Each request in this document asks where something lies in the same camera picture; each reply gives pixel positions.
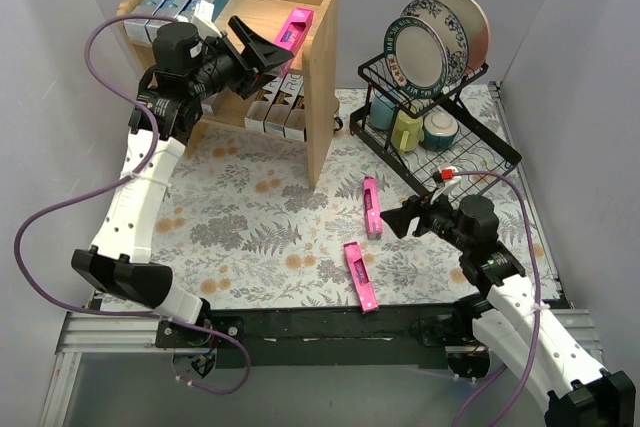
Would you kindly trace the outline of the pink toothpaste box front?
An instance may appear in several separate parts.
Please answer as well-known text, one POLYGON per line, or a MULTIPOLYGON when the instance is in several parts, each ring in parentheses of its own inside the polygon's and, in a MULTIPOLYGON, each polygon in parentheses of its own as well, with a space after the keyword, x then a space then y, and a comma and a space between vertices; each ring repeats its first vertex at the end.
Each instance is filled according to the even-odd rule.
POLYGON ((377 310, 379 308, 379 304, 375 295, 373 283, 371 282, 366 269, 359 243, 351 242, 344 244, 343 251, 362 312, 369 313, 377 310))

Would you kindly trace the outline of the yellow green mug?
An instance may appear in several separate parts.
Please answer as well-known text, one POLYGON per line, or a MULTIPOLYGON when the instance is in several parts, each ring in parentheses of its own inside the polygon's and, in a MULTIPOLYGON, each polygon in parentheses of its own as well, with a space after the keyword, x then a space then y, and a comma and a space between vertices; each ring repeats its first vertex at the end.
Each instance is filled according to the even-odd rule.
POLYGON ((423 120, 399 111, 391 134, 391 144, 399 155, 415 150, 424 140, 423 120))

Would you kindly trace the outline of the yellow mug behind shelf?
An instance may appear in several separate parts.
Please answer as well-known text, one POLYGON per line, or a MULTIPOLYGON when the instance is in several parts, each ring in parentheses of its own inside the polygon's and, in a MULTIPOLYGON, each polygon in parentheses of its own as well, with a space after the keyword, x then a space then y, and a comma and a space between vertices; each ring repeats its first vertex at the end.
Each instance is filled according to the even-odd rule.
POLYGON ((340 116, 340 101, 337 97, 333 98, 333 107, 334 107, 334 112, 333 112, 333 132, 337 133, 340 132, 343 127, 344 127, 344 122, 340 116))

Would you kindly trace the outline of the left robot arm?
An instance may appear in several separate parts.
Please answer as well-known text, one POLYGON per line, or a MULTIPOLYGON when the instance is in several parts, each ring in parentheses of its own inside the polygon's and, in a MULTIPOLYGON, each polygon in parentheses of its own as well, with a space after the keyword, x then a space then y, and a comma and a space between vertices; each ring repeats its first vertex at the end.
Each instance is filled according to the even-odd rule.
POLYGON ((72 268, 94 288, 180 321, 178 334, 193 347, 213 333, 202 299, 179 286, 173 270, 151 262, 156 218, 169 180, 204 100, 228 89, 248 98, 271 82, 294 55, 255 33, 239 17, 229 21, 243 44, 225 34, 206 36, 189 22, 161 26, 152 43, 155 63, 139 82, 127 153, 105 220, 72 268))

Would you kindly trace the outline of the silver black RO toothpaste box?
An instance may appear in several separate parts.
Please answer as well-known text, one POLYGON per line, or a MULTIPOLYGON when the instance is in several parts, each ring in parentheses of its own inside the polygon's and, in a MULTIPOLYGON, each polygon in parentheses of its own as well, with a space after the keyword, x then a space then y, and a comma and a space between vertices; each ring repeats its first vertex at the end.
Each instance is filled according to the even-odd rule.
POLYGON ((264 121, 281 87, 282 81, 282 77, 276 77, 258 91, 244 118, 244 125, 247 130, 265 132, 264 121))

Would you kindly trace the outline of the pink toothpaste box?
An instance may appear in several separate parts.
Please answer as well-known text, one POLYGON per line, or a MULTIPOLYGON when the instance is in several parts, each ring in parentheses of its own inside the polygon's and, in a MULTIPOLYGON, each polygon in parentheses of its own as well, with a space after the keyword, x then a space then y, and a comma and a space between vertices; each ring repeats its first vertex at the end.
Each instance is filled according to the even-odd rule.
POLYGON ((380 217, 376 179, 371 176, 365 176, 362 188, 366 234, 369 240, 379 240, 383 233, 383 222, 380 217))
POLYGON ((369 313, 377 310, 379 308, 379 304, 375 295, 373 283, 371 282, 366 269, 359 243, 351 242, 344 244, 343 251, 362 312, 369 313))

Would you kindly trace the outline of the dark striped toothpaste box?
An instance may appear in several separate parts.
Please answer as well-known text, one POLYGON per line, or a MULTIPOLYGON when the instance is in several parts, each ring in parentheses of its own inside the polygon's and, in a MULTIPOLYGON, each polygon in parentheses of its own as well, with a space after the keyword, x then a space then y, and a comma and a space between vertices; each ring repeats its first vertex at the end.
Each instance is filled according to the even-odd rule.
POLYGON ((264 121, 267 134, 284 136, 284 125, 303 86, 301 74, 288 73, 281 83, 264 121))

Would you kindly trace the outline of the magenta toothpaste box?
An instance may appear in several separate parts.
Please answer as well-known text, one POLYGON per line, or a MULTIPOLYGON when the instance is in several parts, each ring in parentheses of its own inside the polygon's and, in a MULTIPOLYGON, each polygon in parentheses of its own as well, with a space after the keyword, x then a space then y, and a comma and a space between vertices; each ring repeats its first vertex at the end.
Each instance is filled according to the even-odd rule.
POLYGON ((314 14, 311 9, 293 9, 276 36, 274 44, 296 55, 311 28, 314 14))

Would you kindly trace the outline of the light blue mug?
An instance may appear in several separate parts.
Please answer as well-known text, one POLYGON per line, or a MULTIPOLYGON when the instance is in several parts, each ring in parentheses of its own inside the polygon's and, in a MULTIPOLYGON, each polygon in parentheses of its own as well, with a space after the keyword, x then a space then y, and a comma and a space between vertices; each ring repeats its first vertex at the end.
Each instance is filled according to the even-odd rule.
POLYGON ((379 130, 388 130, 391 127, 394 112, 394 101, 375 90, 370 105, 370 125, 379 130))

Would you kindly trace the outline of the wooden two-tier shelf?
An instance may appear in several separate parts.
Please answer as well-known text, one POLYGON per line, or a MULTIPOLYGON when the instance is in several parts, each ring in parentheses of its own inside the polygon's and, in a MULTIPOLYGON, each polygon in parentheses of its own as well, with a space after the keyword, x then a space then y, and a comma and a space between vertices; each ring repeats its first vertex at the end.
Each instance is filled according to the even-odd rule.
MULTIPOLYGON (((123 0, 117 13, 132 12, 141 1, 123 0)), ((335 96, 338 0, 229 0, 217 26, 225 27, 237 15, 259 35, 273 40, 296 7, 314 11, 304 45, 291 65, 303 75, 308 178, 314 188, 333 139, 334 113, 339 107, 335 96)))

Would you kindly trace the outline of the white toothpaste box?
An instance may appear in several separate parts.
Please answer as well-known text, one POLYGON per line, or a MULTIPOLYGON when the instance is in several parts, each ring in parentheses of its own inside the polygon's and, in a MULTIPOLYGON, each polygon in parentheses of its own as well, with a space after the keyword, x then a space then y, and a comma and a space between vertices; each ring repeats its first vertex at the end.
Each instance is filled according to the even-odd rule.
POLYGON ((215 116, 220 108, 222 100, 218 95, 211 96, 201 102, 204 115, 215 116))

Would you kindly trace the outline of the beige and pink plate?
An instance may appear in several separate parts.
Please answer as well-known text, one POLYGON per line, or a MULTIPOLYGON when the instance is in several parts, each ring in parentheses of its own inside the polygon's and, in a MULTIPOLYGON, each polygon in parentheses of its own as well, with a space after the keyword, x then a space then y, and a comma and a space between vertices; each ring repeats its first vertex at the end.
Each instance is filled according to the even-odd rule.
POLYGON ((458 17, 467 35, 469 57, 466 74, 482 67, 491 44, 489 20, 476 0, 438 0, 458 17))

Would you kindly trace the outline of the green rimmed white plate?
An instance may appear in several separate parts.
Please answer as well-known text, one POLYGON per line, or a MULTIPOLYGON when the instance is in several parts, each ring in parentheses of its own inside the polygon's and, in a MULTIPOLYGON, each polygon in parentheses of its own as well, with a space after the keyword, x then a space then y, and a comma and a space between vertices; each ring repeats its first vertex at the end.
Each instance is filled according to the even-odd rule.
POLYGON ((383 56, 397 86, 416 99, 432 99, 445 86, 448 61, 435 30, 417 17, 403 16, 387 28, 383 56))

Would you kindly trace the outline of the teal and white bowl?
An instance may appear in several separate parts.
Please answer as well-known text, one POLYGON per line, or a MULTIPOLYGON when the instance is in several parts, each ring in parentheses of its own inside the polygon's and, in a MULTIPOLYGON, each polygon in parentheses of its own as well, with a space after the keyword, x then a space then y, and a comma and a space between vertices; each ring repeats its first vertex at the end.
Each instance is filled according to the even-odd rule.
POLYGON ((423 145, 430 150, 448 149, 459 132, 457 120, 444 111, 432 111, 423 121, 423 145))

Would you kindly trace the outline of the floral table mat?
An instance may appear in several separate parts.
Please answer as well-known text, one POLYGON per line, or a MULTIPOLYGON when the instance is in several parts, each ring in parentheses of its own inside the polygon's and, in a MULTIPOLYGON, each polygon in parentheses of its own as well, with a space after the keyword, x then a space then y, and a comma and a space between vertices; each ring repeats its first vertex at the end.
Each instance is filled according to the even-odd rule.
POLYGON ((439 238, 367 237, 362 182, 368 176, 383 208, 411 193, 347 130, 334 136, 311 186, 301 143, 206 126, 173 173, 152 258, 216 308, 354 305, 343 252, 349 242, 360 245, 384 304, 448 303, 471 294, 457 250, 439 238))

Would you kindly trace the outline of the silver blue RO toothpaste box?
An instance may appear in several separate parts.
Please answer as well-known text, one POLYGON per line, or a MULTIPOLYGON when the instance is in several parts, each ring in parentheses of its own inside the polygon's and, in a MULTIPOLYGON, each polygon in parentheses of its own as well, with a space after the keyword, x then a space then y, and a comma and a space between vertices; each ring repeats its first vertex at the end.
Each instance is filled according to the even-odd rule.
MULTIPOLYGON (((164 0, 142 0, 132 11, 133 14, 153 15, 164 0)), ((131 41, 149 44, 149 35, 146 31, 147 18, 129 19, 124 22, 125 31, 131 41)))

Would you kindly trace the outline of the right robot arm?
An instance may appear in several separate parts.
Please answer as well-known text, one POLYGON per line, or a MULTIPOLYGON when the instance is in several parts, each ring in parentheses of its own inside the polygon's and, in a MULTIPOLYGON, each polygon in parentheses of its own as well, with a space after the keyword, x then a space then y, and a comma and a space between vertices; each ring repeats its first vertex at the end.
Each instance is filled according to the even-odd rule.
POLYGON ((464 344, 480 341, 524 378, 546 425, 633 425, 632 380, 622 371, 609 372, 536 298, 524 268, 498 238, 489 199, 470 195, 452 207, 444 196, 413 196, 381 217, 399 238, 416 220, 415 236, 433 233, 460 250, 463 273, 483 299, 479 308, 453 318, 453 334, 464 344))

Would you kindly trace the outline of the brown silver RO toothpaste box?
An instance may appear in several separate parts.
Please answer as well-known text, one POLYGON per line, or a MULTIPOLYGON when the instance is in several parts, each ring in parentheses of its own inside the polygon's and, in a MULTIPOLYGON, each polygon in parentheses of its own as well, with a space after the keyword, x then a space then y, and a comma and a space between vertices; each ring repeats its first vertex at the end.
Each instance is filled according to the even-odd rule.
POLYGON ((287 139, 306 141, 306 114, 304 87, 301 87, 284 124, 284 137, 287 139))

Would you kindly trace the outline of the blue floral patterned plate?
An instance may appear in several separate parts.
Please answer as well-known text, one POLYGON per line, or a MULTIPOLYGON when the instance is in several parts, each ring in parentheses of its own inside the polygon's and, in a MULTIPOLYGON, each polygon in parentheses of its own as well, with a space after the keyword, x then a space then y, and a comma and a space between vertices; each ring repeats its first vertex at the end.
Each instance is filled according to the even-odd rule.
POLYGON ((460 81, 468 65, 469 43, 456 14, 439 0, 414 0, 404 7, 401 15, 419 18, 435 30, 447 54, 446 85, 460 81))

